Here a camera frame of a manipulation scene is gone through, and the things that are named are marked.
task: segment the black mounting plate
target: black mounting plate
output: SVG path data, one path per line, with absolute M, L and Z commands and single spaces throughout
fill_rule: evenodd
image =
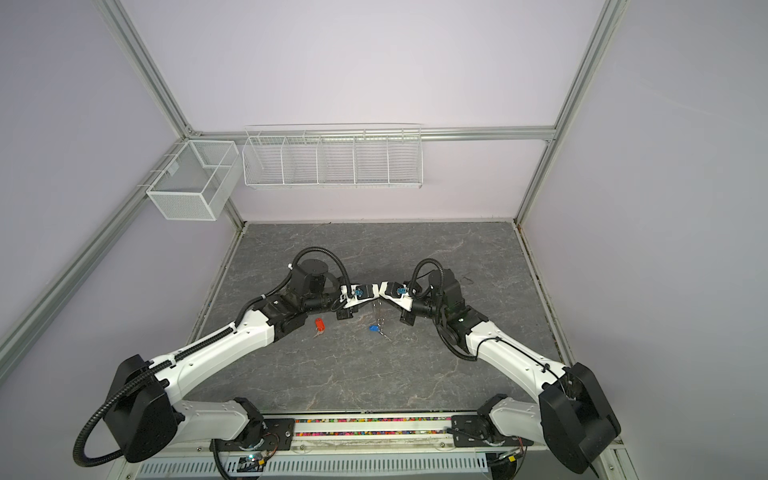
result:
M 454 430 L 461 430 L 467 432 L 469 435 L 479 437 L 482 435 L 482 425 L 480 423 L 481 418 L 479 415 L 451 415 L 451 427 Z M 487 443 L 482 440 L 473 439 L 467 435 L 461 433 L 453 434 L 453 445 L 457 447 L 488 447 Z M 502 447 L 514 447 L 520 446 L 520 440 L 517 437 L 504 437 L 504 443 L 499 445 Z M 523 439 L 524 446 L 531 446 L 533 442 L 531 440 Z
M 264 422 L 266 423 L 266 431 L 263 437 L 264 443 L 259 446 L 259 450 L 272 451 L 275 448 L 275 442 L 279 442 L 277 445 L 278 450 L 290 450 L 296 419 L 264 419 Z M 275 439 L 275 435 L 267 435 L 267 433 L 277 435 L 277 439 Z M 219 442 L 219 451 L 242 452 L 237 444 L 227 441 Z

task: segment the gray marble tabletop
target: gray marble tabletop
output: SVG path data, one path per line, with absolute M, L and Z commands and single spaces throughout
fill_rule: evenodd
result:
M 285 277 L 304 247 L 326 247 L 344 262 L 353 283 L 402 282 L 423 258 L 453 270 L 467 303 L 508 335 L 559 359 L 531 274 L 509 223 L 252 224 L 204 326 L 208 334 L 231 322 L 250 298 Z M 339 274 L 330 259 L 320 258 Z M 425 267 L 425 273 L 431 268 Z M 316 334 L 315 318 L 277 343 L 250 353 L 201 383 L 190 400 L 247 397 L 262 412 L 474 410 L 497 393 L 528 396 L 489 364 L 467 362 L 442 345 L 432 321 L 400 323 L 383 304 L 383 332 L 371 305 L 348 320 L 333 313 Z

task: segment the black joint cover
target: black joint cover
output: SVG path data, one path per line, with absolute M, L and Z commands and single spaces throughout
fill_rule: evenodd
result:
M 488 322 L 488 317 L 473 309 L 471 306 L 467 306 L 463 311 L 451 315 L 446 323 L 448 324 L 449 329 L 456 332 L 458 346 L 468 352 L 467 335 L 476 325 L 483 322 Z
M 409 312 L 408 310 L 403 310 L 400 314 L 400 321 L 408 326 L 413 326 L 416 321 L 416 314 L 414 312 Z
M 275 327 L 275 342 L 288 335 L 306 322 L 306 313 L 299 312 L 295 306 L 280 295 L 268 296 L 253 306 L 267 317 L 267 325 Z
M 373 298 L 373 285 L 358 285 L 355 287 L 355 297 L 358 300 Z
M 538 396 L 541 427 L 554 456 L 582 473 L 619 436 L 621 426 L 590 369 L 576 363 L 565 372 Z
M 235 397 L 234 401 L 240 403 L 240 406 L 243 407 L 250 420 L 243 431 L 232 440 L 232 443 L 244 449 L 249 449 L 258 445 L 264 436 L 264 415 L 261 415 L 259 409 L 244 397 Z
M 114 374 L 107 398 L 148 368 L 139 355 L 123 361 Z M 176 435 L 178 419 L 165 389 L 155 376 L 104 415 L 104 423 L 125 459 L 131 463 L 142 462 L 165 448 Z
M 398 290 L 404 288 L 406 287 L 402 283 L 387 282 L 386 290 L 384 290 L 384 293 L 388 296 L 391 296 L 392 298 L 402 298 L 402 294 Z

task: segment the black cable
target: black cable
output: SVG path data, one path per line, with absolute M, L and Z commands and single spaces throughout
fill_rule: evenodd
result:
M 138 376 L 136 376 L 136 378 L 123 385 L 123 388 L 119 389 L 115 394 L 113 394 L 113 396 L 109 397 L 109 399 L 107 399 L 107 401 L 104 402 L 104 404 L 102 404 L 101 407 L 99 407 L 93 415 L 91 415 L 91 417 L 85 423 L 85 426 L 83 426 L 83 429 L 78 434 L 78 437 L 74 441 L 74 448 L 72 449 L 72 458 L 74 459 L 74 463 L 80 465 L 81 467 L 95 467 L 96 465 L 103 465 L 104 463 L 111 462 L 112 460 L 120 458 L 123 455 L 121 450 L 116 450 L 112 453 L 102 455 L 101 457 L 91 458 L 85 454 L 85 443 L 88 441 L 88 436 L 91 435 L 91 432 L 93 432 L 93 429 L 99 420 L 104 418 L 104 415 L 109 411 L 109 409 L 112 408 L 112 406 L 114 406 L 114 404 L 119 399 L 123 398 L 128 393 L 133 392 L 134 389 L 136 389 L 138 386 L 141 386 L 141 384 L 146 382 L 147 379 L 149 379 L 149 377 L 154 375 L 156 372 L 159 372 L 160 370 L 165 369 L 170 365 L 170 360 L 166 360 L 164 362 L 158 363 L 156 366 L 150 368 L 149 370 L 140 373 Z
M 451 345 L 451 343 L 448 341 L 448 339 L 446 339 L 442 335 L 442 332 L 440 331 L 440 325 L 437 322 L 435 322 L 435 328 L 437 329 L 437 336 L 440 337 L 440 340 L 442 340 L 443 344 L 448 347 L 448 350 L 450 350 L 451 353 L 456 355 L 458 358 L 460 358 L 462 360 L 466 360 L 468 362 L 477 362 L 478 361 L 478 357 L 477 356 L 472 356 L 472 355 L 467 355 L 466 353 L 462 353 L 459 350 L 457 350 L 453 345 Z
M 555 377 L 555 378 L 556 378 L 558 381 L 560 381 L 560 377 L 558 376 L 558 374 L 557 374 L 557 373 L 555 373 L 555 372 L 552 372 L 552 369 L 549 367 L 549 364 L 548 364 L 548 363 L 541 363 L 541 362 L 539 362 L 537 359 L 535 359 L 535 358 L 533 358 L 532 356 L 528 355 L 528 354 L 527 354 L 527 353 L 526 353 L 526 352 L 525 352 L 523 349 L 520 349 L 520 348 L 518 348 L 517 346 L 514 346 L 514 345 L 512 345 L 510 342 L 508 342 L 508 341 L 506 341 L 506 340 L 502 339 L 500 336 L 490 336 L 490 337 L 488 337 L 488 338 L 484 338 L 483 340 L 481 340 L 481 341 L 480 341 L 480 343 L 478 343 L 478 348 L 477 348 L 477 350 L 476 350 L 476 351 L 477 351 L 477 354 L 475 354 L 475 355 L 474 355 L 474 357 L 473 357 L 473 358 L 474 358 L 474 360 L 473 360 L 474 362 L 476 362 L 476 361 L 477 361 L 477 359 L 478 359 L 478 355 L 480 354 L 480 345 L 482 345 L 483 343 L 485 343 L 485 342 L 486 342 L 486 341 L 488 341 L 488 340 L 495 340 L 495 341 L 497 341 L 497 342 L 501 342 L 501 343 L 504 343 L 504 344 L 505 344 L 505 345 L 507 345 L 507 346 L 510 346 L 510 347 L 512 347 L 513 349 L 517 350 L 518 352 L 520 352 L 520 353 L 522 353 L 523 355 L 527 356 L 529 359 L 531 359 L 531 360 L 533 360 L 534 362 L 536 362 L 536 363 L 537 363 L 537 364 L 538 364 L 538 365 L 539 365 L 539 366 L 542 368 L 542 372 L 550 372 L 552 375 L 554 375 L 554 377 Z
M 346 272 L 346 268 L 344 268 L 344 264 L 341 262 L 341 259 L 338 258 L 332 251 L 323 248 L 323 247 L 307 247 L 303 250 L 301 250 L 294 258 L 292 265 L 297 265 L 299 260 L 301 260 L 301 257 L 306 255 L 310 252 L 320 252 L 326 254 L 328 257 L 333 260 L 336 265 L 339 267 L 339 270 L 341 270 L 342 278 L 344 279 L 344 282 L 346 283 L 347 287 L 347 296 L 352 297 L 352 284 L 349 281 L 349 275 Z M 240 323 L 243 321 L 243 318 L 245 317 L 245 314 L 248 312 L 248 309 L 252 307 L 255 303 L 260 302 L 261 300 L 267 298 L 270 295 L 274 295 L 275 293 L 279 292 L 285 285 L 288 284 L 291 278 L 291 272 L 288 272 L 288 275 L 283 279 L 282 282 L 280 282 L 275 288 L 270 290 L 268 293 L 258 296 L 256 298 L 253 298 L 251 300 L 248 300 L 248 302 L 243 305 L 243 307 L 240 309 L 239 313 L 237 314 L 237 317 L 235 318 L 235 327 L 239 326 Z M 185 350 L 181 350 L 179 353 L 177 353 L 174 356 L 174 361 L 178 362 L 189 355 L 192 355 L 193 353 L 204 349 L 205 347 L 221 340 L 225 336 L 230 335 L 234 330 L 231 328 L 222 330 L 221 332 L 217 333 L 216 335 L 210 337 L 209 339 L 205 339 L 201 342 L 195 343 L 189 348 Z M 101 407 L 99 407 L 96 412 L 94 412 L 93 415 L 88 419 L 88 421 L 83 426 L 82 430 L 78 434 L 78 437 L 74 441 L 74 447 L 72 449 L 72 458 L 74 459 L 74 463 L 77 465 L 80 465 L 81 467 L 95 467 L 97 465 L 103 465 L 104 463 L 111 462 L 112 460 L 115 460 L 117 458 L 120 458 L 123 456 L 123 452 L 121 450 L 115 450 L 112 453 L 108 453 L 106 455 L 102 455 L 100 457 L 91 458 L 88 457 L 85 454 L 85 443 L 88 441 L 88 437 L 91 435 L 91 432 L 93 432 L 93 429 L 95 426 L 99 423 L 100 420 L 104 418 L 104 415 L 114 406 L 115 403 L 118 402 L 118 400 L 122 399 L 126 395 L 128 395 L 130 392 L 133 392 L 134 389 L 136 389 L 138 386 L 146 382 L 152 375 L 155 373 L 161 371 L 162 369 L 166 369 L 167 367 L 173 365 L 173 363 L 170 360 L 165 360 L 164 362 L 161 362 L 157 364 L 156 366 L 153 366 L 149 370 L 139 374 L 136 376 L 136 378 L 132 379 L 130 382 L 126 383 L 121 389 L 119 389 L 113 396 L 111 396 L 109 399 L 107 399 L 106 402 L 104 402 Z
M 432 265 L 437 267 L 437 270 L 440 272 L 440 285 L 437 289 L 437 295 L 442 297 L 442 289 L 445 282 L 445 271 L 442 269 L 442 265 L 440 264 L 440 262 L 435 260 L 434 258 L 425 258 L 424 260 L 416 264 L 416 268 L 413 269 L 413 274 L 411 275 L 411 281 L 408 283 L 408 294 L 412 295 L 414 293 L 414 287 L 416 285 L 416 280 L 419 277 L 419 271 L 427 263 L 431 263 Z
M 234 478 L 230 477 L 230 474 L 227 473 L 227 470 L 224 468 L 224 465 L 221 463 L 221 458 L 219 457 L 219 439 L 213 439 L 210 441 L 210 449 L 214 453 L 214 464 L 216 464 L 216 470 L 219 471 L 219 475 L 221 475 L 221 478 L 224 480 L 234 480 Z

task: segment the lavender wall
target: lavender wall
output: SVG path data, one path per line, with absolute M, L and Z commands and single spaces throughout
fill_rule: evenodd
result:
M 763 478 L 768 5 L 630 3 L 524 229 L 640 478 Z

